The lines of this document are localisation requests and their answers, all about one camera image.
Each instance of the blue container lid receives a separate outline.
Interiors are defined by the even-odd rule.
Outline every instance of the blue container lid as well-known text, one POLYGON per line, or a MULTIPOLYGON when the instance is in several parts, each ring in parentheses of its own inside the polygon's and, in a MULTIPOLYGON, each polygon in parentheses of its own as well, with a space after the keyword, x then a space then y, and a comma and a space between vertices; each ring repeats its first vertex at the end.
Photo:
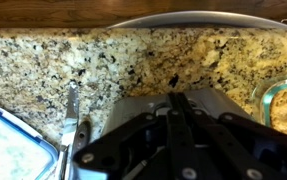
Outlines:
POLYGON ((38 132, 0 109, 0 179, 41 179, 57 158, 38 132))

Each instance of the plastic container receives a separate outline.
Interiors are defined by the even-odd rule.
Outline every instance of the plastic container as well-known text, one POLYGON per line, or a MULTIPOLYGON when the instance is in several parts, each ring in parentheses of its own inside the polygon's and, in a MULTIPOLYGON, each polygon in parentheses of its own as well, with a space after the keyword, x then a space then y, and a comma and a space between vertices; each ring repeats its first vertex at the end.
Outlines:
POLYGON ((0 109, 0 179, 43 179, 57 156, 38 132, 0 109))
POLYGON ((287 75, 265 80, 255 88, 251 97, 255 121, 271 127, 271 103, 275 95, 284 89, 287 89, 287 75))

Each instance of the granite countertop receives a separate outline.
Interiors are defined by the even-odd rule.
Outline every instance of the granite countertop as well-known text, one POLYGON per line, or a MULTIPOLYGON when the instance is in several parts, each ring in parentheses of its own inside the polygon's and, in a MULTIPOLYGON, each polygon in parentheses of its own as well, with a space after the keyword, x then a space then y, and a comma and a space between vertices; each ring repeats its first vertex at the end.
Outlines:
POLYGON ((58 145, 70 81, 98 138, 113 103, 213 87, 248 113, 263 79, 287 73, 287 30, 0 29, 0 107, 58 145))

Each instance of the metal rim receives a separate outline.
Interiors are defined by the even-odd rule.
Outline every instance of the metal rim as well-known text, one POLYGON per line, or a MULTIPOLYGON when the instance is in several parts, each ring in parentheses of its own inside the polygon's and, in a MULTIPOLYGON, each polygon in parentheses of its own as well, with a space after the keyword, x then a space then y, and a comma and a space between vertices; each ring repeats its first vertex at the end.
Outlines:
POLYGON ((245 28, 281 28, 287 25, 255 16, 219 11, 180 11, 146 16, 109 28, 153 28, 173 24, 217 24, 245 28))

